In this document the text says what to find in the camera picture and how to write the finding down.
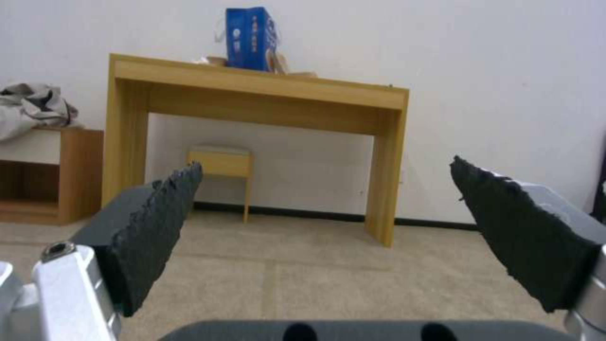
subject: black baseboard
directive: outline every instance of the black baseboard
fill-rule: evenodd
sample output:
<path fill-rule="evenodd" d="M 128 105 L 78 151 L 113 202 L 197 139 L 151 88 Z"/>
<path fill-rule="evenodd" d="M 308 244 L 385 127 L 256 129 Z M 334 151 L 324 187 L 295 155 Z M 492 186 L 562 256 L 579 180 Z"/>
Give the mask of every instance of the black baseboard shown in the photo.
<path fill-rule="evenodd" d="M 244 210 L 244 205 L 207 203 L 205 201 L 196 201 L 193 204 L 193 208 L 203 210 L 203 211 L 242 212 L 242 210 Z M 355 222 L 364 221 L 364 216 L 362 214 L 306 211 L 306 210 L 302 210 L 302 209 L 286 209 L 286 208 L 271 208 L 271 207 L 263 207 L 263 206 L 250 206 L 248 208 L 248 212 L 251 214 L 283 215 L 286 217 L 315 218 L 315 219 L 355 221 Z M 427 227 L 427 228 L 459 229 L 459 230 L 466 230 L 466 231 L 477 231 L 478 230 L 478 227 L 475 224 L 452 223 L 449 221 L 421 220 L 421 219 L 409 219 L 409 218 L 396 218 L 395 224 L 396 225 L 407 225 L 407 226 L 423 226 L 423 227 Z"/>

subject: screw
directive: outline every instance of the screw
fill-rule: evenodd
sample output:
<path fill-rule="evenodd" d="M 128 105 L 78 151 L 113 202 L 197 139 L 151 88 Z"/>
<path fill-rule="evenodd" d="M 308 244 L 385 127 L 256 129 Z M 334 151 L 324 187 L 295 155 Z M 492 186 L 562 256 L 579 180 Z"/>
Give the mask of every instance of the screw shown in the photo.
<path fill-rule="evenodd" d="M 63 257 L 67 254 L 71 254 L 74 251 L 76 251 L 76 245 L 74 245 L 74 243 L 68 240 L 58 241 L 57 243 L 48 245 L 46 249 L 44 249 L 44 251 L 42 252 L 41 260 L 43 263 L 47 263 L 53 259 Z"/>

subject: table top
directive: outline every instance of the table top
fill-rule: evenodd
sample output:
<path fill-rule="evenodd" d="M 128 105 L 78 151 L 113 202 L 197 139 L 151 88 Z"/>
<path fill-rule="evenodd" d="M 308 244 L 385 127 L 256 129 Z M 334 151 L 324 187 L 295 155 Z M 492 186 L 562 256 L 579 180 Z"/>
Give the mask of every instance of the table top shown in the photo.
<path fill-rule="evenodd" d="M 277 75 L 167 61 L 138 56 L 110 55 L 110 77 L 149 83 L 172 84 L 401 110 L 408 89 L 335 81 L 322 78 Z"/>

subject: beige carpet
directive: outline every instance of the beige carpet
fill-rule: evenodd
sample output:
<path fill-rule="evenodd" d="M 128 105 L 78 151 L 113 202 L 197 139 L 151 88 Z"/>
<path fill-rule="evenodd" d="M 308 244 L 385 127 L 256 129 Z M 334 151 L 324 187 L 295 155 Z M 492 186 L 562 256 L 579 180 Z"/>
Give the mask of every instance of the beige carpet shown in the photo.
<path fill-rule="evenodd" d="M 477 232 L 397 226 L 393 249 L 362 223 L 195 212 L 121 340 L 205 319 L 506 319 L 562 329 Z M 22 279 L 61 228 L 0 223 L 0 260 Z"/>

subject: pile of clothes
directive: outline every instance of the pile of clothes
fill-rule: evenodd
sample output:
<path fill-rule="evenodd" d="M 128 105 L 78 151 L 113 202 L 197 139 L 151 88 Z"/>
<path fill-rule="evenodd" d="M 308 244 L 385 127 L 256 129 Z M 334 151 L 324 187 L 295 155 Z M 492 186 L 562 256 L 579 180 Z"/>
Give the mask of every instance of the pile of clothes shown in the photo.
<path fill-rule="evenodd" d="M 0 90 L 0 141 L 38 126 L 78 126 L 78 110 L 61 97 L 61 88 L 20 83 Z"/>

